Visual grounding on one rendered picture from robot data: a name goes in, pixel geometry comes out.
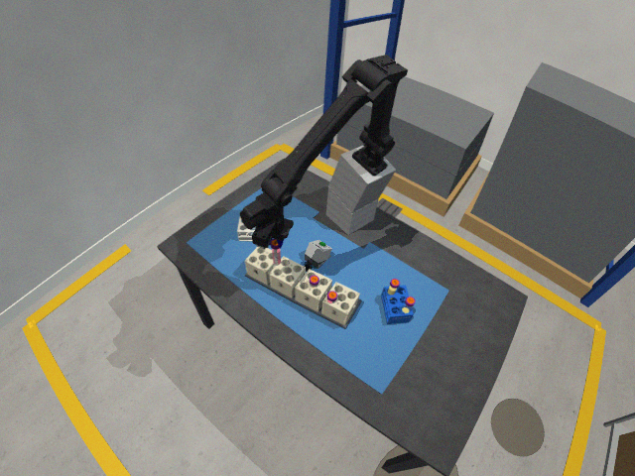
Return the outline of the white tube rack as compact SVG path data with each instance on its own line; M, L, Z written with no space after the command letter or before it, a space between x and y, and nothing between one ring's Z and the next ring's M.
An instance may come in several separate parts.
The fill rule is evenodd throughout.
M250 232L254 232L255 230L249 230L248 228L246 230L245 229L246 229L245 225L241 222L241 218L239 218L238 229L237 229L238 240L252 241L252 235L250 235Z

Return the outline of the blue tube rack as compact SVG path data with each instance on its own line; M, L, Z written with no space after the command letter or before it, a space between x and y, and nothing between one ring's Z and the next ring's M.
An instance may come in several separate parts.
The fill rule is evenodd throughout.
M382 292L383 296L381 295L387 324L410 322L412 316L414 315L413 310L411 309L409 313L405 313L402 310L404 301L409 296L407 287L399 286L395 294L392 296L388 294L388 289L389 287L384 287ZM390 298L393 298L393 299L390 299Z

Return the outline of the cream block with round holes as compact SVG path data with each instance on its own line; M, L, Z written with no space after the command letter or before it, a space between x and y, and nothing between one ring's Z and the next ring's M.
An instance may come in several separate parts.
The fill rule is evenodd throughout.
M310 286L310 276L313 275L319 277L319 283L316 288ZM295 287L296 301L318 312L327 293L331 290L331 285L331 279L308 269Z
M270 286L285 296L293 298L295 295L295 287L305 273L305 266L283 257L281 264L275 266L269 274Z
M269 285L269 274L274 269L272 250L257 247L245 260L247 275Z
M345 325L354 312L360 293L335 282L331 291L337 292L337 300L335 303L329 303L327 296L322 302L321 314Z

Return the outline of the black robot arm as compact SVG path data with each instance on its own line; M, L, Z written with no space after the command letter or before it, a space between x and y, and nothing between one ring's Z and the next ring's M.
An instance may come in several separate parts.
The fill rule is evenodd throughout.
M284 207L292 201L292 194L306 170L348 120L369 101L373 103L371 120L364 125L359 137L367 147L354 152L352 158L374 177L387 168L384 157L395 145L394 138L389 135L392 109L398 83L407 72L387 55L359 59L347 70L342 76L347 83L340 95L293 152L264 178L261 183L263 193L240 211L246 228L251 230L258 225L252 234L253 244L266 249L273 233L281 235ZM357 80L370 91L358 85ZM278 219L268 218L280 215Z

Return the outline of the blue flat mat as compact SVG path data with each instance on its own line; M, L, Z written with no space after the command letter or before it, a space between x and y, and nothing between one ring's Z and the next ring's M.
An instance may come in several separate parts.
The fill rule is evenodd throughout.
M294 221L281 247L284 257L305 265L310 242L332 248L311 270L360 293L362 300L346 329L245 277L244 261L257 248L238 240L240 211L260 188L193 238L189 244L209 264L312 346L381 395L400 370L443 303L448 289L369 242L363 249L314 219L319 212L296 198L284 207ZM410 322L387 324L381 294L392 279L415 298Z

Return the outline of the centrifuge tube with yellow liquid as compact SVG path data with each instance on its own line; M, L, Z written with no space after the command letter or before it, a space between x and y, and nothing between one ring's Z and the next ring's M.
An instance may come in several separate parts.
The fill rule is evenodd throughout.
M407 297L407 298L406 298L406 300L405 300L405 304L404 304L404 306L403 306L402 310L403 310L405 313L409 313L409 312L410 312L410 309L411 309L411 308L412 308L412 306L415 304L415 302L416 302L416 301L415 301L415 299L414 299L413 297Z

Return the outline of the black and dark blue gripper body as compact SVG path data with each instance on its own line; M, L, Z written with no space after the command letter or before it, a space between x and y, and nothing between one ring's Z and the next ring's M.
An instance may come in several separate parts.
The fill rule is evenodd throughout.
M284 215L284 212L283 212L283 214L282 214L282 215ZM278 219L278 218L280 218L282 215L280 215L280 216L278 216L278 217L273 217L273 218L268 216L268 218L269 218L269 219ZM284 240L284 238L287 238L287 237L288 237L288 235L289 235L289 231L291 230L291 228L293 227L293 225L294 225L294 221L293 221L293 220L289 220L289 219L284 218L284 229L283 229L283 231L282 231L281 235L277 235L277 234L274 234L274 233L273 233L272 238L283 241L283 240Z

